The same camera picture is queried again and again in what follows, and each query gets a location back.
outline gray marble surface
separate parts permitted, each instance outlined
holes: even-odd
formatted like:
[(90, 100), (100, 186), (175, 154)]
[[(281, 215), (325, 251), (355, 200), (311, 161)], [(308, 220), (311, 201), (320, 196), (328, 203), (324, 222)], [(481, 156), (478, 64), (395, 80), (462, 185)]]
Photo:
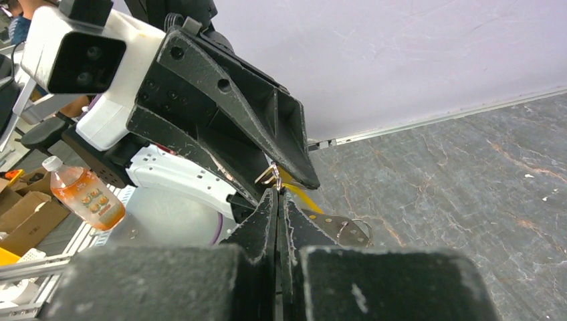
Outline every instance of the gray marble surface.
[(470, 257), (502, 320), (567, 320), (567, 96), (312, 153), (325, 212), (378, 247)]

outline black stool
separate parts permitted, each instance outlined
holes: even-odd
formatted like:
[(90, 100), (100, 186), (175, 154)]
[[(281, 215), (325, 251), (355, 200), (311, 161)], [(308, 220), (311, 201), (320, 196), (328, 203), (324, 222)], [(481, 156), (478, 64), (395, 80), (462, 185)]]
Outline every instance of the black stool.
[(21, 137), (20, 143), (30, 150), (37, 149), (47, 156), (53, 156), (48, 149), (61, 140), (61, 135), (69, 128), (69, 125), (69, 121), (61, 119), (59, 115), (57, 117), (49, 117), (26, 132)]

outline camera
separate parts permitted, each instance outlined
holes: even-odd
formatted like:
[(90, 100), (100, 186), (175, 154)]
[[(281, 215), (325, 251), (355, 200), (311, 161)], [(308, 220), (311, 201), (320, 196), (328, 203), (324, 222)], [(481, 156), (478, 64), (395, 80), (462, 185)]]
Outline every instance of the camera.
[(108, 28), (66, 17), (55, 7), (34, 15), (21, 67), (52, 94), (99, 94), (111, 85), (126, 42)]

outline plastic bottle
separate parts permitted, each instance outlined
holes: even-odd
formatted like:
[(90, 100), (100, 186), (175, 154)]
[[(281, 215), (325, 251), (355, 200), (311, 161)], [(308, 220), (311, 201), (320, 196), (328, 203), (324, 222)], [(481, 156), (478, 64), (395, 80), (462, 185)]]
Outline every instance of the plastic bottle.
[(96, 229), (109, 230), (124, 217), (122, 202), (93, 172), (63, 165), (57, 156), (49, 157), (42, 165), (51, 172), (53, 195)]

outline yellow strap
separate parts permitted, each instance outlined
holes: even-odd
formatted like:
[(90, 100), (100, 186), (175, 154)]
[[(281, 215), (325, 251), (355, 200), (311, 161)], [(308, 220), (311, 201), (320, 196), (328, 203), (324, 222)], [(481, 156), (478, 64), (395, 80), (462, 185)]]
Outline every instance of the yellow strap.
[(313, 212), (315, 213), (319, 213), (319, 214), (324, 214), (323, 210), (321, 210), (321, 208), (319, 208), (319, 206), (317, 206), (317, 204), (315, 204), (315, 202), (313, 202), (311, 200), (311, 198), (309, 198), (309, 196), (307, 196), (307, 193), (305, 193), (302, 189), (300, 189), (299, 187), (295, 186), (295, 185), (291, 185), (291, 184), (281, 184), (282, 186), (284, 186), (285, 188), (289, 189), (290, 191), (294, 192), (295, 194), (297, 194), (297, 196), (300, 197), (300, 199), (309, 207), (309, 209), (311, 209)]

